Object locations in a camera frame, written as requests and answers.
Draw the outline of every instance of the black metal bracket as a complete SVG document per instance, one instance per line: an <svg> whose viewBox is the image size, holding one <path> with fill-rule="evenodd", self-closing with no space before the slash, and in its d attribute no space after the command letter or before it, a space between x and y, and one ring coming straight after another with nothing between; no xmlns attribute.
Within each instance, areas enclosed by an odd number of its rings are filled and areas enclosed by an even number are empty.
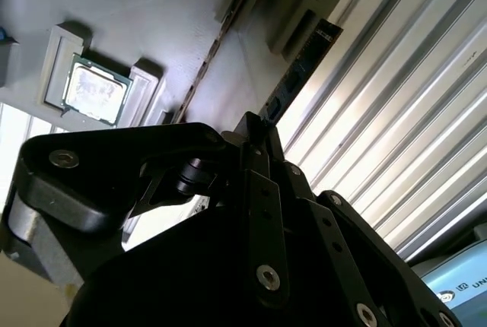
<svg viewBox="0 0 487 327"><path fill-rule="evenodd" d="M123 253L131 214L195 194L212 199L208 210ZM252 113L223 137L185 124L29 140L0 244L57 284L84 285L66 325L83 325L94 305L116 324L131 320L113 316L125 305L149 318L159 303L171 313L190 299L202 307L188 320L232 311L284 324L326 315L329 325L438 327L446 316L460 327L345 199L312 193L275 127Z"/></svg>

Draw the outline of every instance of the corrugated metal wall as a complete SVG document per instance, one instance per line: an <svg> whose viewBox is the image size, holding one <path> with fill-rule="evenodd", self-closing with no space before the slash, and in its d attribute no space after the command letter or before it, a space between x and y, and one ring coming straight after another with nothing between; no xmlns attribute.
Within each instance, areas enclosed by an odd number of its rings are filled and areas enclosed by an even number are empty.
<svg viewBox="0 0 487 327"><path fill-rule="evenodd" d="M336 190L404 251L440 214L485 201L487 0L384 0L348 32L361 8L305 89L313 105L291 108L298 129L279 129L315 192Z"/></svg>

